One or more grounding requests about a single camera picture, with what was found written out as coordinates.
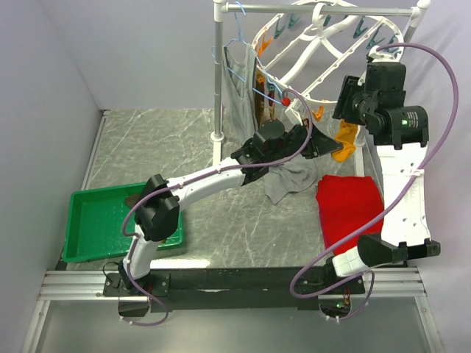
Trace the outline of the white clip sock hanger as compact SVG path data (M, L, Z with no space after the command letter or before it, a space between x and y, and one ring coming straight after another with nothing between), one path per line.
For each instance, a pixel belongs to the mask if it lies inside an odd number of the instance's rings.
M300 95L311 104L333 106L337 103L336 100L315 99L311 93L337 70L347 58L362 46L365 46L367 51L371 51L374 47L382 44L383 41L377 40L376 37L384 27L392 31L390 44L405 43L408 39L399 27L389 19L390 16L396 16L399 13L381 12L371 7L358 7L348 1L296 1L293 5L312 12L311 24L306 26L268 64L258 63L258 70L266 77L263 79L258 76L257 81L265 83L266 89L270 93L275 92L280 95L283 88L290 88L292 81L302 73L302 70L314 57L316 51L323 48L333 56L334 61L307 88L302 90ZM355 26L354 42L349 48L340 51L332 44L330 38L351 26ZM269 73L271 67L280 62L301 42L307 43L307 46L284 76L277 78Z

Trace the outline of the brown knit sock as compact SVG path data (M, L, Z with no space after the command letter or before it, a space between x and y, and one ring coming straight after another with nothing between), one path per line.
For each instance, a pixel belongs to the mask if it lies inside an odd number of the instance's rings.
M130 209L132 209L138 201L139 201L138 194L129 195L128 197L124 199L125 205Z

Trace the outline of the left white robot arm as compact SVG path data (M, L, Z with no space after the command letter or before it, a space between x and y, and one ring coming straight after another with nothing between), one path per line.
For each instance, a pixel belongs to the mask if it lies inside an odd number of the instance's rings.
M223 190L255 182L272 166L292 157L308 160L340 149L339 142L309 121L286 131L281 121L273 120L262 123L241 148L214 167L170 179L155 174L138 194L121 226L123 236L132 239L130 249L118 265L122 288L132 296L150 292L150 263L154 254L177 230L180 212L189 205Z

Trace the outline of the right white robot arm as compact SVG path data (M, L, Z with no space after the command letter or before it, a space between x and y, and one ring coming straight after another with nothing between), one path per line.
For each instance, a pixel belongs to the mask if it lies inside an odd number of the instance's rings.
M406 106L402 63L370 63L361 77L344 78L333 111L335 119L362 126L373 137L383 175L387 214L378 234L362 235L357 246L333 257L323 285L340 293L349 277L368 268L439 255L425 215L424 168L428 148L428 114Z

